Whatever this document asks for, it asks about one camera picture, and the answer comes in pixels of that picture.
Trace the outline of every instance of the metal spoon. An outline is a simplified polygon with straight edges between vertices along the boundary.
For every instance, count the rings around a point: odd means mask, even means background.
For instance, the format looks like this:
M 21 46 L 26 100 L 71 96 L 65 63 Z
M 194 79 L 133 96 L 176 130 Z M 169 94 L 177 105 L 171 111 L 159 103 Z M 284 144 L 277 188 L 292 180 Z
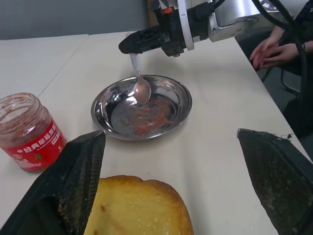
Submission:
M 139 103 L 145 104 L 151 96 L 151 87 L 141 76 L 138 54 L 130 54 L 134 71 L 136 72 L 137 82 L 134 87 L 134 96 Z

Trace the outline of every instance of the person's hand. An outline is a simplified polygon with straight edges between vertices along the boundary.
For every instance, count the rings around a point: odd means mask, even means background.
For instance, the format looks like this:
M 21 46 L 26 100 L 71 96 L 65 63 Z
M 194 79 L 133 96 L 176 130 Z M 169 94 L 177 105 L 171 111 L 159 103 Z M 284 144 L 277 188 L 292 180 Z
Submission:
M 286 44 L 274 48 L 270 53 L 267 53 L 260 63 L 260 68 L 267 69 L 273 66 L 286 64 L 291 62 L 297 56 L 298 50 L 296 45 L 294 43 Z
M 278 40 L 279 38 L 270 36 L 269 38 L 262 41 L 252 52 L 249 61 L 252 62 L 252 66 L 254 69 L 257 69 L 260 62 L 263 60 L 265 56 L 265 52 L 272 50 L 276 47 L 278 47 Z

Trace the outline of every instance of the glass jar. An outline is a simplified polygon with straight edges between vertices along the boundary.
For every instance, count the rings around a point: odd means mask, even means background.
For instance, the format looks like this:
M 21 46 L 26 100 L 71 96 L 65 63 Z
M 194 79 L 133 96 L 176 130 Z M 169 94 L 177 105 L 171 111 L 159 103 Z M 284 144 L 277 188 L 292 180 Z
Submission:
M 66 142 L 47 108 L 33 94 L 0 99 L 0 148 L 22 169 L 49 167 Z

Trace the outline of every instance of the bread slice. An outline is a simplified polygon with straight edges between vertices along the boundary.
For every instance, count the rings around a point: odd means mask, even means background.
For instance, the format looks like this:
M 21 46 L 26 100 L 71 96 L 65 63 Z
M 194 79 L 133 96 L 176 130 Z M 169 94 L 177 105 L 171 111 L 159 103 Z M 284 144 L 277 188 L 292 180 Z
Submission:
M 135 176 L 100 179 L 84 235 L 193 235 L 188 210 L 170 185 Z

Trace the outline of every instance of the black mesh pad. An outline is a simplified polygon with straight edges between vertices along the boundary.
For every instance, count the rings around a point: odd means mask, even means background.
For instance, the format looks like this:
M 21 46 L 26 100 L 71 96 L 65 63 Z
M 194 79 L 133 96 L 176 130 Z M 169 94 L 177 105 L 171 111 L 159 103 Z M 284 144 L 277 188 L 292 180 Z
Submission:
M 105 134 L 69 142 L 43 172 L 0 231 L 1 235 L 82 235 L 97 192 Z
M 238 132 L 254 190 L 279 235 L 313 235 L 313 165 L 288 140 Z

